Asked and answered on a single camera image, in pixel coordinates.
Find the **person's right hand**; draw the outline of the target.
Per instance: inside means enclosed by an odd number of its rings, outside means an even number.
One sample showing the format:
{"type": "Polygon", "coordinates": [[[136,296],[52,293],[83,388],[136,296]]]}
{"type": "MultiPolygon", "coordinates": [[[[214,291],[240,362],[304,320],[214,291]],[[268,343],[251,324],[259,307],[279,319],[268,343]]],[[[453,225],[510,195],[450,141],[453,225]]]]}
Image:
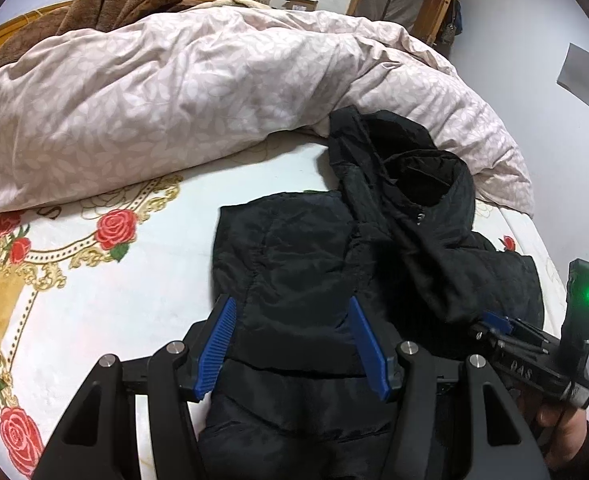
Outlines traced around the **person's right hand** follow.
{"type": "Polygon", "coordinates": [[[522,391],[517,403],[526,420],[534,419],[541,428],[552,428],[549,449],[544,458],[550,469],[557,470],[570,463],[585,442],[587,411],[571,404],[540,404],[540,400],[537,392],[522,391]]]}

